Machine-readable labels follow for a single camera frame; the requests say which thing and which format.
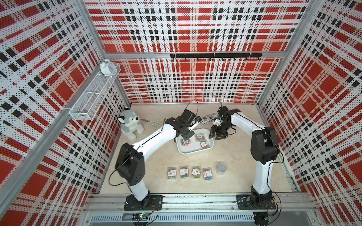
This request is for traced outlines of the white plastic storage box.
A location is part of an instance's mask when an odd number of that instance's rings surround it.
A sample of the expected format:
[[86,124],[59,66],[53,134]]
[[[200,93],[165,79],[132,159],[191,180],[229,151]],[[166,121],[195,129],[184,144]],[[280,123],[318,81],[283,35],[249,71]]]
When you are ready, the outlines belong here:
[[[208,141],[210,144],[209,148],[202,149],[200,142],[195,140],[195,135],[198,133],[204,134],[205,140]],[[177,144],[177,149],[178,149],[179,153],[181,153],[183,155],[187,155],[187,154],[197,153],[197,152],[201,152],[201,151],[206,151],[206,150],[213,148],[215,145],[215,142],[212,138],[211,139],[208,138],[209,134],[210,134],[210,131],[208,129],[201,128],[201,129],[195,130],[195,134],[189,139],[190,144],[188,146],[181,145],[181,139],[183,139],[183,138],[180,135],[179,137],[176,138],[176,144]]]

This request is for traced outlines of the round clear paper clip box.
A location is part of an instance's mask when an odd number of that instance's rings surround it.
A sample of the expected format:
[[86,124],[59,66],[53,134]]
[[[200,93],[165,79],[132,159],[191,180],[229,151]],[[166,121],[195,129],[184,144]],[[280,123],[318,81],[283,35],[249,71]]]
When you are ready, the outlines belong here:
[[227,171],[227,166],[225,163],[220,162],[216,165],[216,173],[219,175],[224,175]]

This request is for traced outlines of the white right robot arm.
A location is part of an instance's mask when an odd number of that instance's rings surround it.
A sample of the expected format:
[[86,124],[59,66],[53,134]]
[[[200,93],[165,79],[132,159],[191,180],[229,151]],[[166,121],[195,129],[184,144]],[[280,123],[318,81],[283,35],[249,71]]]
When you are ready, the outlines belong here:
[[270,188],[273,164],[280,153],[275,129],[254,122],[239,109],[230,110],[226,106],[220,106],[217,114],[210,130],[210,138],[226,139],[229,136],[228,130],[236,127],[251,138],[250,152],[256,161],[255,181],[250,196],[241,199],[240,205],[255,209],[275,209]]

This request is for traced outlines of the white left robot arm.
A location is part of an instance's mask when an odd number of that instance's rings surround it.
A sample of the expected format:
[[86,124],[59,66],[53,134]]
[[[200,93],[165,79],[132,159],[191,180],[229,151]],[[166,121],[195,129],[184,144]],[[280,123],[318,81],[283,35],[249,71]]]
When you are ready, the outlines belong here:
[[193,130],[201,121],[201,117],[184,109],[180,116],[166,119],[161,128],[147,138],[132,145],[125,143],[121,146],[114,172],[125,180],[124,183],[131,191],[130,203],[136,208],[140,210],[156,208],[155,204],[151,203],[150,191],[143,181],[147,159],[165,143],[175,141],[179,136],[183,139],[191,138],[195,134]]

